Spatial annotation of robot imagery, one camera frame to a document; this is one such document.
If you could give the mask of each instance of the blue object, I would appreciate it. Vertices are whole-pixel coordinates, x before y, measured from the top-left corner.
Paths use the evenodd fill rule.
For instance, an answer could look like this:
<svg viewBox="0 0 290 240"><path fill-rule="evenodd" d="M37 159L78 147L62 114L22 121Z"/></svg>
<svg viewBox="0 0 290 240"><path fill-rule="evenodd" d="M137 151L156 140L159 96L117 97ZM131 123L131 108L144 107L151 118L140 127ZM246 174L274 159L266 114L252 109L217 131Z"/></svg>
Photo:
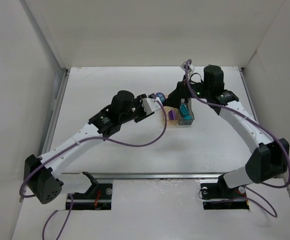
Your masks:
<svg viewBox="0 0 290 240"><path fill-rule="evenodd" d="M156 93L155 96L159 97L161 102L164 102L166 100L166 97L162 92Z"/></svg>
<svg viewBox="0 0 290 240"><path fill-rule="evenodd" d="M179 111L183 117L189 117L189 118L185 118L185 119L190 119L189 111L188 111L187 106L185 104L180 105Z"/></svg>

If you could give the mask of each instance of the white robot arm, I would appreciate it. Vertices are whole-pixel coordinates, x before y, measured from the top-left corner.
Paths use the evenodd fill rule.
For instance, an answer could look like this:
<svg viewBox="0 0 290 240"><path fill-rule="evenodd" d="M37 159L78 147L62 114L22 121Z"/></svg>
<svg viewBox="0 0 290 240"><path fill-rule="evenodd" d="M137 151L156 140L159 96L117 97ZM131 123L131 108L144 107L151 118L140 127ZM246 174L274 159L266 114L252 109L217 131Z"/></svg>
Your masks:
<svg viewBox="0 0 290 240"><path fill-rule="evenodd" d="M180 108L182 103L189 103L191 98L206 99L207 102L200 101L209 105L226 120L241 136L252 153L245 166L222 174L217 183L201 184L205 192L208 188L208 194L203 194L203 199L204 196L207 199L230 199L233 198L232 193L239 186L258 184L286 172L288 163L286 154L283 152L286 151L288 154L288 142L280 139L280 146L271 136L252 124L255 122L254 118L244 109L238 97L233 92L224 89L223 71L219 66L205 67L204 81L193 82L190 76L193 74L194 67L191 64L187 65L189 62L190 60L182 65L186 72L183 81L178 82L176 89L168 95L163 105ZM238 115L241 113L248 118L248 121Z"/></svg>
<svg viewBox="0 0 290 240"><path fill-rule="evenodd" d="M120 130L122 124L136 123L161 109L160 99L145 94L137 96L119 91L110 105L89 119L82 129L60 146L25 161L24 179L42 204L47 204L62 193L85 193L94 179L88 173L61 175L75 159L93 146L102 143Z"/></svg>

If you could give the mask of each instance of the white floor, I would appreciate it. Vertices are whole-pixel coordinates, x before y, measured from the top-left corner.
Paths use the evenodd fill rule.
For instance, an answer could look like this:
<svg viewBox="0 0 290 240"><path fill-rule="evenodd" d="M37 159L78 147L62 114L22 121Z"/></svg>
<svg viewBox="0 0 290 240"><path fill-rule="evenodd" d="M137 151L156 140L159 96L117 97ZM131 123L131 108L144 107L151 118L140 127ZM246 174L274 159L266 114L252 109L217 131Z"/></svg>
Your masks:
<svg viewBox="0 0 290 240"><path fill-rule="evenodd" d="M197 67L202 74L203 67ZM247 111L251 108L237 67L223 67L225 88L232 90ZM72 68L62 102L52 148L76 131L106 105L119 90L135 96L169 94L183 71L179 67ZM104 142L87 151L67 169L69 173L220 173L245 165L250 152L239 135L207 106L193 102L195 121L190 127L171 127L149 147L131 148ZM156 113L140 123L127 123L112 138L143 144L163 129ZM281 179L270 180L281 185ZM61 240L203 240L290 239L290 199L286 189L261 184L252 188L276 208L272 218L250 203L248 210L203 210L197 197L199 180L116 180L112 210L73 211ZM45 221L54 210L63 210L66 196L50 204L25 199L13 240L40 240ZM56 238L67 211L50 221L47 240Z"/></svg>
<svg viewBox="0 0 290 240"><path fill-rule="evenodd" d="M281 185L281 179L269 181ZM272 218L250 203L250 210L203 210L197 193L199 181L116 180L112 210L73 211L61 240L288 240L290 200L286 189L251 185L276 208ZM250 198L269 207L254 194ZM13 240L40 240L45 221L55 209L64 209L65 195L47 205L26 199ZM54 240L66 218L58 212L46 229L46 240Z"/></svg>
<svg viewBox="0 0 290 240"><path fill-rule="evenodd" d="M225 88L233 91L251 112L238 68L222 69ZM195 71L203 76L203 67L196 67ZM72 68L52 148L109 105L119 90L131 91L135 96L158 91L169 94L183 75L178 66ZM195 114L192 126L168 128L165 136L149 147L133 148L104 142L79 157L66 172L223 173L245 165L250 152L232 127L210 107L194 99L192 109ZM157 112L137 124L124 124L111 138L144 144L155 139L162 130L162 113Z"/></svg>

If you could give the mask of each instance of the black joint housing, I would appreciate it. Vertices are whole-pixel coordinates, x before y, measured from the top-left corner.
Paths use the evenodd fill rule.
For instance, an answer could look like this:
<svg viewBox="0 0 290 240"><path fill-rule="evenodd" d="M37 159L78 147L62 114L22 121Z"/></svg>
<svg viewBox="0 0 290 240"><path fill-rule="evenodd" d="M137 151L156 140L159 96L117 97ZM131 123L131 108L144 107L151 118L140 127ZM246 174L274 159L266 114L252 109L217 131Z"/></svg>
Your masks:
<svg viewBox="0 0 290 240"><path fill-rule="evenodd" d="M280 143L289 153L289 143L280 139ZM245 165L248 177L254 183L261 183L287 171L287 159L279 145L273 141L256 148Z"/></svg>
<svg viewBox="0 0 290 240"><path fill-rule="evenodd" d="M89 119L88 124L98 128L98 133L108 138L118 132L121 125L134 120L136 123L149 117L144 111L142 99L148 96L142 94L134 98L134 95L126 90L119 91L111 101L111 104Z"/></svg>
<svg viewBox="0 0 290 240"><path fill-rule="evenodd" d="M204 68L204 88L211 95L224 91L224 72L219 66L209 65Z"/></svg>
<svg viewBox="0 0 290 240"><path fill-rule="evenodd" d="M40 165L40 159L30 155L25 161L24 179ZM62 189L63 182L55 179L51 171L51 168L43 167L28 182L28 187L42 204L51 202L60 194Z"/></svg>

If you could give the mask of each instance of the screw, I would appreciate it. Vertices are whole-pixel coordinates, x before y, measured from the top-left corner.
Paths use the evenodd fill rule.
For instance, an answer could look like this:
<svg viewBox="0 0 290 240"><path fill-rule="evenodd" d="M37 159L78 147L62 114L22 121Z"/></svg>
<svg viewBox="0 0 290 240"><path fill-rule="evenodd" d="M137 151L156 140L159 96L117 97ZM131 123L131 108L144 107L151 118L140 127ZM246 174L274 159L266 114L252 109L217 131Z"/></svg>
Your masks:
<svg viewBox="0 0 290 240"><path fill-rule="evenodd" d="M201 188L201 192L202 192L203 194L207 194L207 193L208 193L208 188L207 188L206 186L203 186L203 187Z"/></svg>
<svg viewBox="0 0 290 240"><path fill-rule="evenodd" d="M244 194L246 192L245 188L243 186L240 186L238 188L238 191L241 193L241 194Z"/></svg>
<svg viewBox="0 0 290 240"><path fill-rule="evenodd" d="M106 194L111 195L113 193L113 190L109 187L106 189Z"/></svg>

